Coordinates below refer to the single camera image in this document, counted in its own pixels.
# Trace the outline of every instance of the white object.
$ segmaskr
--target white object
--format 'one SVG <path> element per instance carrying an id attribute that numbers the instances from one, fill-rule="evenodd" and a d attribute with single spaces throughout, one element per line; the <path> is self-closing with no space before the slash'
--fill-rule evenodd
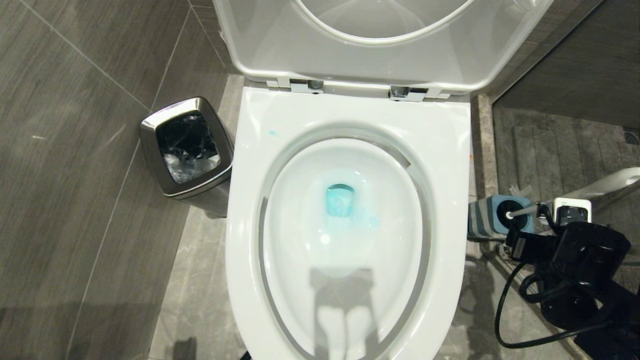
<path id="1" fill-rule="evenodd" d="M 469 170 L 468 97 L 442 99 L 487 85 L 551 2 L 214 0 L 236 67 L 290 89 L 245 87 L 236 136 L 227 284 L 254 359 L 433 358 Z"/>
<path id="2" fill-rule="evenodd" d="M 290 79 L 470 92 L 486 86 L 552 0 L 214 0 L 236 67 Z"/>
<path id="3" fill-rule="evenodd" d="M 244 88 L 226 261 L 254 359 L 314 354 L 316 324 L 328 334 L 320 346 L 328 359 L 345 349 L 346 359 L 360 359 L 372 329 L 383 344 L 369 351 L 397 360 L 436 354 L 465 260 L 469 111 L 468 103 Z M 355 189 L 353 220 L 324 215 L 324 187 L 340 182 Z M 349 312 L 346 343 L 340 304 L 314 316 L 312 281 L 340 288 L 339 279 L 371 285 L 356 291 L 371 306 Z"/>
<path id="4" fill-rule="evenodd" d="M 625 188 L 638 180 L 640 180 L 640 167 L 624 168 L 563 197 L 592 199 Z"/>
<path id="5" fill-rule="evenodd" d="M 582 208 L 587 211 L 587 222 L 591 222 L 591 201 L 584 199 L 571 199 L 568 197 L 556 197 L 554 199 L 553 219 L 558 222 L 558 209 L 561 206 L 573 206 L 574 208 Z"/>

